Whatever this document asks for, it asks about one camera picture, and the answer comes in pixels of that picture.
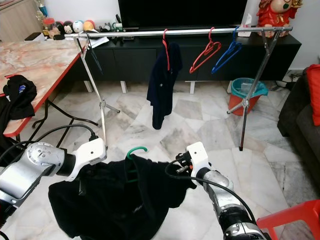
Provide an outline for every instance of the television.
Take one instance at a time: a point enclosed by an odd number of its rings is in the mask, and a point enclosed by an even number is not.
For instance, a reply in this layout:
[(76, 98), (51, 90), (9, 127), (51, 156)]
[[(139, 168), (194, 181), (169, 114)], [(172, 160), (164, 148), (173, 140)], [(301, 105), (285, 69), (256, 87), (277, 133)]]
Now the television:
[(247, 0), (118, 0), (123, 28), (185, 29), (241, 23)]

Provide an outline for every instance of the red cushion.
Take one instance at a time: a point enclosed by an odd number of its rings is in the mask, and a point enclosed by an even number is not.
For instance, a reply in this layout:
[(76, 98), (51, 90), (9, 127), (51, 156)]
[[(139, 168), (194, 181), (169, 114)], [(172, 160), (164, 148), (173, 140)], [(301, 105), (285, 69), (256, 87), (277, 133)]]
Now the red cushion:
[(315, 126), (320, 126), (320, 64), (313, 64), (306, 70), (308, 78), (312, 118)]

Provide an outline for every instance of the marble floor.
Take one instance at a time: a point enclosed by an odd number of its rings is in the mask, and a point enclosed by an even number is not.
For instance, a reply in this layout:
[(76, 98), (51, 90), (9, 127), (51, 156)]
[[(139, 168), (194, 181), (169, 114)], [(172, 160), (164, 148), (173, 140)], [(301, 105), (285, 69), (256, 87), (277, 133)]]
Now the marble floor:
[[(242, 118), (226, 114), (228, 82), (199, 82), (193, 95), (189, 84), (177, 82), (173, 93), (172, 114), (166, 116), (162, 128), (152, 127), (153, 109), (146, 100), (148, 85), (128, 83), (128, 93), (121, 92), (119, 82), (100, 82), (98, 88), (106, 102), (121, 110), (107, 110), (107, 159), (123, 160), (132, 147), (145, 146), (147, 152), (137, 152), (156, 162), (170, 162), (186, 146), (202, 141), (209, 161), (221, 173), (229, 176), (235, 191), (247, 202), (256, 219), (278, 212), (304, 201), (319, 199), (318, 189), (309, 177), (304, 162), (288, 138), (277, 129), (280, 110), (289, 94), (287, 89), (275, 89), (266, 83), (268, 96), (262, 96), (247, 118), (244, 151), (240, 152), (239, 133)], [(54, 100), (68, 113), (101, 123), (99, 103), (94, 93), (87, 93), (83, 83), (64, 87)], [(44, 115), (40, 109), (21, 134), (26, 140), (31, 125)], [(49, 118), (38, 133), (65, 125), (69, 119), (49, 108)], [(102, 136), (100, 127), (90, 126)], [(47, 136), (44, 141), (57, 144), (63, 131)], [(61, 147), (69, 152), (89, 139), (89, 132), (72, 128)], [(43, 177), (39, 186), (2, 228), (10, 240), (67, 240), (59, 229), (48, 199), (48, 186), (64, 177)], [(313, 239), (302, 222), (277, 228), (281, 240)], [(218, 240), (223, 234), (212, 203), (199, 186), (188, 190), (179, 208), (170, 209), (154, 240)]]

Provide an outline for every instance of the trash bin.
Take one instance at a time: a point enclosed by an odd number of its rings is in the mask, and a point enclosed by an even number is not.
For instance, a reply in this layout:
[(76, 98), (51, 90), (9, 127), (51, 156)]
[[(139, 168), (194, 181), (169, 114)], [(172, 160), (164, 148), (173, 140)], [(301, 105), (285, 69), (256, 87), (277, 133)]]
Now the trash bin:
[[(237, 78), (232, 81), (231, 83), (231, 96), (229, 100), (229, 110), (232, 109), (234, 106), (238, 105), (242, 102), (242, 100), (247, 96), (254, 79), (241, 77)], [(258, 99), (261, 95), (268, 95), (268, 89), (266, 85), (262, 82), (258, 82), (255, 91), (253, 92), (250, 100), (249, 100), (249, 108), (248, 113), (254, 107)], [(242, 116), (244, 114), (244, 108), (240, 107), (233, 112), (233, 114)]]

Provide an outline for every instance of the red plastic chair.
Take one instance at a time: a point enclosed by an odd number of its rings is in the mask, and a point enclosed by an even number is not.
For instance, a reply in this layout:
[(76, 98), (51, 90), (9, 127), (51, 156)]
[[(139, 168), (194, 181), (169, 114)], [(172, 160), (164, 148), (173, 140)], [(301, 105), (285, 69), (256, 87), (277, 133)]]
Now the red plastic chair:
[(278, 240), (274, 227), (289, 224), (298, 220), (308, 224), (313, 237), (320, 240), (320, 200), (306, 201), (297, 206), (259, 218), (256, 222), (259, 228), (268, 229), (272, 240)]

